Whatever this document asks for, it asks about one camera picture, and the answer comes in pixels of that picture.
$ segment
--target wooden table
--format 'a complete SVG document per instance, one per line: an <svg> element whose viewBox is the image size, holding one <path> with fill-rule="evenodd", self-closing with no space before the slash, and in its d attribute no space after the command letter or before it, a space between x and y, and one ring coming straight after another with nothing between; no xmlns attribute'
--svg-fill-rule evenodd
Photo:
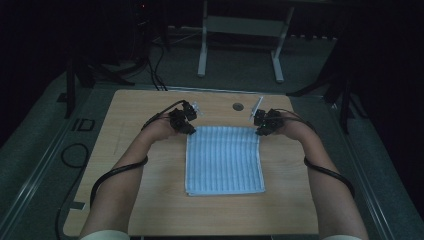
<svg viewBox="0 0 424 240"><path fill-rule="evenodd" d="M210 92L116 92L75 202L83 210L71 209L64 233L79 235L89 212L94 182L120 158L141 126L154 114L178 100L196 101L204 113L193 126L253 126L251 108L260 95ZM244 105L235 111L234 103ZM260 109L292 109L281 95L264 95ZM186 135L155 143L149 152L140 192L130 220L133 236L276 235L316 234L317 217L310 194L303 150L285 136L260 139L260 157L266 192L249 195L190 197L184 188Z"/></svg>

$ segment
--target black wire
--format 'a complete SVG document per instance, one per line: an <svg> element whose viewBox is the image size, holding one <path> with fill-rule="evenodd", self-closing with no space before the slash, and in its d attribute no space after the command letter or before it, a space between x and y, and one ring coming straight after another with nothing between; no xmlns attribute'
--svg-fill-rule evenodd
<svg viewBox="0 0 424 240"><path fill-rule="evenodd" d="M314 130L314 132L316 132L315 127L310 122L303 120L298 114L296 114L294 112L291 112L289 110L286 110L286 109L282 109L282 108L280 108L280 109L274 109L274 110L286 111L288 113L294 114L298 118L292 118L292 117L269 117L269 118L264 118L264 119L279 119L279 118L281 118L283 120L298 121L298 122L301 122L303 124L306 124L312 130ZM312 168L315 171L318 171L318 172L323 173L323 174L327 174L327 175L329 175L329 176L331 176L331 177L333 177L333 178L335 178L335 179L343 182L349 188L349 191L352 194L352 197L355 197L355 188L353 187L352 183L347 178L345 178L342 175L340 175L340 174L338 174L336 172L333 172L333 171L331 171L331 170L329 170L327 168L323 168L323 167L320 167L320 166L313 165L311 162L309 162L309 160L306 157L304 159L304 163L305 163L305 165L307 167Z"/></svg>
<svg viewBox="0 0 424 240"><path fill-rule="evenodd" d="M168 91L165 83L163 82L163 79L157 73L158 72L158 68L159 68L159 64L162 61L162 58L163 58L163 56L165 54L165 50L163 49L162 45L156 44L156 43L153 43L153 44L160 47L160 49L161 49L161 55L160 55L160 57L159 57L159 59L158 59L158 61L157 61L157 63L156 63L156 65L155 65L154 68L152 66L152 62L150 61L150 59L148 60L148 64L149 64L149 68L150 68L150 78L152 80L153 85L155 85L155 87L156 87L156 89L158 91L160 91L160 90L162 90L162 91Z"/></svg>
<svg viewBox="0 0 424 240"><path fill-rule="evenodd" d="M72 165L72 164L66 162L66 160L65 160L65 157L64 157L65 156L65 152L68 149L70 149L71 147L74 147L74 146L81 146L85 150L84 164L81 165L81 166ZM85 168L86 168L86 166L88 164L88 160L90 158L90 151L88 150L87 146L85 146L84 144L82 144L82 143L74 143L74 144L71 144L71 145L67 146L65 149L62 150L62 153L60 155L60 158L62 160L62 163L65 164L66 166L68 166L70 168L79 168L80 171L78 173L78 176L75 178L74 182L72 183L71 187L69 188L68 192L66 193L65 198L63 199L62 204L60 205L60 208L58 208L57 209L57 212L56 212L55 233L56 233L56 238L58 240L61 239L61 237L60 237L60 234L61 233L60 233L60 230L59 230L60 214L62 213L63 206L65 205L66 201L68 200L69 196L71 195L72 190L75 188L75 185L77 184L78 180L81 178L81 175L84 172L84 170L85 170Z"/></svg>
<svg viewBox="0 0 424 240"><path fill-rule="evenodd" d="M147 60L147 64L149 65L149 68L150 68L150 79L152 80L152 83L155 86L156 90L160 91L158 88L158 85L156 84L155 78L153 77L153 68L152 68L152 62L150 61L150 59Z"/></svg>
<svg viewBox="0 0 424 240"><path fill-rule="evenodd" d="M156 121L160 118L160 116L162 114L164 114L166 111L168 111L169 109L175 107L176 105L180 104L180 103L184 103L186 102L185 100L180 100L178 102L175 102L174 104L172 104L171 106L165 108L163 111L161 111L160 113L156 113L152 118L150 118L149 120L147 120L147 122L143 125L143 127L141 128L141 130L143 131L143 129L145 129L150 123L152 123L153 121Z"/></svg>
<svg viewBox="0 0 424 240"><path fill-rule="evenodd" d="M352 183L347 178L345 178L342 175L340 175L336 172L333 172L333 171L331 171L327 168L323 168L323 167L320 167L320 166L317 166L317 165L313 165L311 162L309 162L309 160L306 157L304 159L304 163L307 167L312 168L315 171L327 174L327 175L341 181L342 183L344 183L347 186L347 188L349 188L349 191L352 194L352 197L353 198L355 197L355 188L353 187Z"/></svg>
<svg viewBox="0 0 424 240"><path fill-rule="evenodd" d="M133 164L129 164L126 166L122 166L119 168L115 168L110 170L109 172L103 174L99 179L97 179L97 181L94 183L93 188L91 189L91 194L90 194L90 207L93 206L93 202L94 199L96 198L96 194L97 194L97 190L99 189L100 185L106 181L107 179L109 179L112 176L115 176L116 174L125 172L125 171L129 171L135 168L139 168L141 166L146 165L146 163L148 162L149 158L146 156L143 161L138 162L138 163L133 163Z"/></svg>

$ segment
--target hand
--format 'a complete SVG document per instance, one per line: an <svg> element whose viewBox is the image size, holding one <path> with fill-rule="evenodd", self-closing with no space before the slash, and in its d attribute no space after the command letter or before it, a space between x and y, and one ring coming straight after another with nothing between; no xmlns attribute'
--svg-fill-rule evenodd
<svg viewBox="0 0 424 240"><path fill-rule="evenodd" d="M176 136L178 132L171 127L169 115L162 114L159 118L151 122L144 128L139 135L145 137L151 143L167 139L171 136Z"/></svg>
<svg viewBox="0 0 424 240"><path fill-rule="evenodd" d="M301 120L298 115L293 113L281 112L280 114L283 118L294 118ZM286 135L288 138L301 142L310 138L311 136L316 136L316 133L305 123L290 119L284 119L284 126L277 129L275 133Z"/></svg>

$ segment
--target metal stand leg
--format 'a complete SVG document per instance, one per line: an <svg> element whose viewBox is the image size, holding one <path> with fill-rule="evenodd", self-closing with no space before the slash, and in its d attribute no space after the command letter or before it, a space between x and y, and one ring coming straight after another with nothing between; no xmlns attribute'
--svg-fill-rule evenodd
<svg viewBox="0 0 424 240"><path fill-rule="evenodd" d="M203 1L203 28L202 28L202 49L200 50L199 68L197 75L204 77L206 74L206 58L208 56L208 47L206 45L206 38L208 34L207 21L208 21L208 1Z"/></svg>
<svg viewBox="0 0 424 240"><path fill-rule="evenodd" d="M284 40L286 39L286 36L287 36L287 30L289 28L289 24L293 16L293 12L294 12L294 7L291 7L287 14L286 21L283 23L280 39L278 41L278 46L275 50L271 51L271 60L272 60L272 65L274 66L275 80L278 83L282 83L284 81L283 71L281 70L280 53L281 53L281 49L283 48Z"/></svg>

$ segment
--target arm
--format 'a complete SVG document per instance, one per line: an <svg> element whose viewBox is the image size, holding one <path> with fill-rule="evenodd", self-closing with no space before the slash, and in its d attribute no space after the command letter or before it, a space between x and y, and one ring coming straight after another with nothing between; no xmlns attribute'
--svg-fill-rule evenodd
<svg viewBox="0 0 424 240"><path fill-rule="evenodd" d="M295 117L291 113L282 113L283 117ZM277 134L298 140L306 158L317 166L333 172L338 170L328 156L318 135L307 125L286 120ZM350 235L368 239L367 230L356 207L355 201L339 180L308 168L309 184L318 216L320 238L332 235Z"/></svg>
<svg viewBox="0 0 424 240"><path fill-rule="evenodd" d="M113 168L142 161L156 141L176 135L169 119L152 122L133 140ZM102 183L80 238L101 230L128 231L129 219L140 188L143 167L117 174Z"/></svg>

